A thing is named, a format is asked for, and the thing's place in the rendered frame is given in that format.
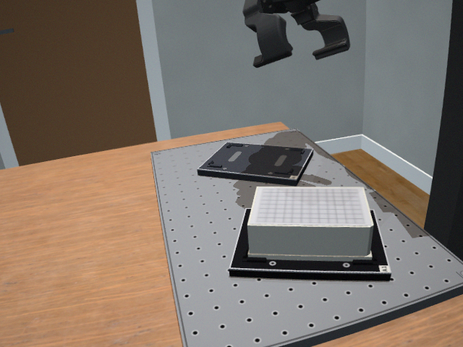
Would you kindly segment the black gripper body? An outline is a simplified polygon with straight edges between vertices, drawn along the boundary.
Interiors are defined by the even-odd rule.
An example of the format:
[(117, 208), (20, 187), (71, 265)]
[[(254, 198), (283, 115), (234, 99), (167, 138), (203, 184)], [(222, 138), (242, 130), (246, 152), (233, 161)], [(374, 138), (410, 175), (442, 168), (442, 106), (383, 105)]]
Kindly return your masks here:
[(320, 0), (268, 0), (267, 4), (269, 6), (273, 5), (274, 7), (276, 7), (273, 13), (284, 14), (287, 12), (300, 12), (304, 10), (306, 6), (309, 6), (317, 1)]

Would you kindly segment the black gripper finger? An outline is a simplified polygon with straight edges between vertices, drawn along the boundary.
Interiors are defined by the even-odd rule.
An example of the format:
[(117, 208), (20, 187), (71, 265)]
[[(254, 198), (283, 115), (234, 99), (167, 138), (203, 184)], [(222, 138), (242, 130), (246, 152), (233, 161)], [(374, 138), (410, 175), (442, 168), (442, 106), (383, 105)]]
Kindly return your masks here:
[(276, 7), (267, 3), (268, 0), (245, 0), (243, 8), (245, 24), (257, 33), (262, 53), (254, 59), (256, 68), (285, 59), (293, 50), (286, 37), (286, 20), (274, 14)]
[(306, 30), (317, 30), (322, 35), (325, 46), (313, 51), (316, 60), (349, 50), (349, 34), (342, 17), (319, 14), (315, 3), (306, 6), (301, 12), (291, 13), (291, 16), (297, 25)]

